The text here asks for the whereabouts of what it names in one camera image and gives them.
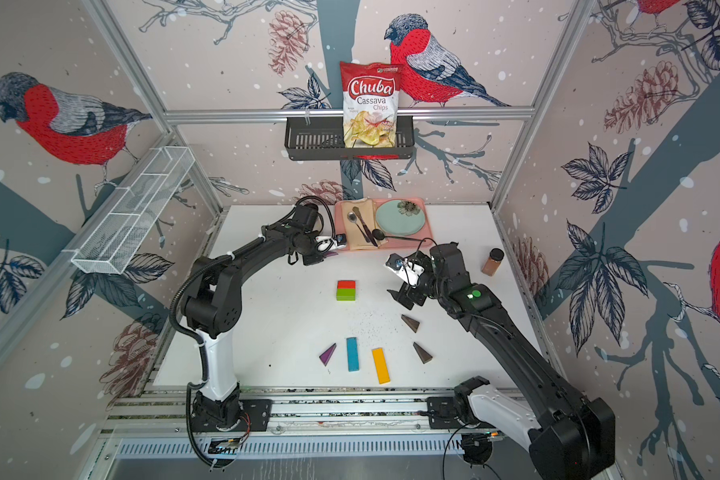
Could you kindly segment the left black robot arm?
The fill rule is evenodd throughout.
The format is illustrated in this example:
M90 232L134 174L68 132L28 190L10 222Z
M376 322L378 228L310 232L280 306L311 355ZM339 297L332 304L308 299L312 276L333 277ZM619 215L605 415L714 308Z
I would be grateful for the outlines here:
M231 253L195 260L171 300L168 316L173 329L198 347L201 380L187 384L192 400L214 408L238 401L231 352L219 344L242 316L246 281L281 258L290 265L319 264L342 245L331 207L320 197L307 195L282 218L262 226L251 242Z

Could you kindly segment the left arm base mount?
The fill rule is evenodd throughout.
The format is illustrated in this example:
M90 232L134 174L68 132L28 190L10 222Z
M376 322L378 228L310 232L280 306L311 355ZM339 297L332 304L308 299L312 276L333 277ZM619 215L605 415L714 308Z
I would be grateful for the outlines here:
M264 432L273 402L269 399L210 400L200 392L191 403L189 422L193 432Z

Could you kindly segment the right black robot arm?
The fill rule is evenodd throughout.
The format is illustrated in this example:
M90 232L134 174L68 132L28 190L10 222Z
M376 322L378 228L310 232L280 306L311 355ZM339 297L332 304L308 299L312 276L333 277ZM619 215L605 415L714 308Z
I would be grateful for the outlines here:
M472 377L454 390L461 422L498 428L529 453L543 479L591 479L614 464L613 410L601 398L588 399L542 357L500 299L471 280L457 243L392 254L385 266L403 282L390 293L397 303L412 309L436 301L493 355L525 399L517 402Z

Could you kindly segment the green rectangular block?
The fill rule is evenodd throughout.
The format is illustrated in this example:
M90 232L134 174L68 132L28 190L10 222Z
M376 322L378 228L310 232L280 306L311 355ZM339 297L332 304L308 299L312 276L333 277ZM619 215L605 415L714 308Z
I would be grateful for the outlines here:
M354 288L338 288L335 298L337 301L355 301L356 290Z

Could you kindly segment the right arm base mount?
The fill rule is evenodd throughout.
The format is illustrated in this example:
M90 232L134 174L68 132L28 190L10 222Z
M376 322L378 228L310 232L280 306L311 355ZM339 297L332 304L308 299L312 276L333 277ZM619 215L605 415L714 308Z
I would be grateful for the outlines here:
M468 401L460 395L427 397L424 413L432 430L455 430L479 424Z

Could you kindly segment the red rectangular block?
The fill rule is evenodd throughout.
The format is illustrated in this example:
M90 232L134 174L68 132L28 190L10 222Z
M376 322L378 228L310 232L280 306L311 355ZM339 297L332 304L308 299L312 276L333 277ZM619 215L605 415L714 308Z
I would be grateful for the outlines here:
M337 282L338 289L352 289L356 288L356 282L354 280L340 280Z

